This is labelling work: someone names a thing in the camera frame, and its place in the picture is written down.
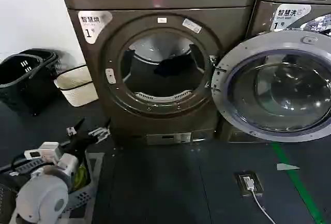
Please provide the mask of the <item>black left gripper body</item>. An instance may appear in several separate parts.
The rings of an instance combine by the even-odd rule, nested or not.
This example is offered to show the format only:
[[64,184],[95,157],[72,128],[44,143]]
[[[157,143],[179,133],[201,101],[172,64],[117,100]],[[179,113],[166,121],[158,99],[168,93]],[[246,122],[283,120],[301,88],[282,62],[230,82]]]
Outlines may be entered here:
[[89,135],[87,132],[76,133],[69,137],[69,143],[63,148],[63,153],[73,155],[75,157],[83,157],[85,150],[98,142],[96,136]]

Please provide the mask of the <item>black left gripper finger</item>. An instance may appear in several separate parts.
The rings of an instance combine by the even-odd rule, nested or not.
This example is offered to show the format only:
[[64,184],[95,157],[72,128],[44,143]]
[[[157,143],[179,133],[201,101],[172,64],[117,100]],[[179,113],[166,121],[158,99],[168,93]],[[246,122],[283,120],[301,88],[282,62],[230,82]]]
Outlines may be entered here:
[[85,121],[85,118],[82,118],[74,126],[67,127],[66,128],[67,136],[74,136],[74,135],[76,135],[77,134],[77,131],[80,129],[80,127],[82,126],[82,124],[84,123],[84,121]]
[[105,140],[108,136],[111,135],[110,132],[110,123],[111,119],[108,119],[103,127],[98,127],[97,129],[91,131],[89,135],[94,137],[97,142]]

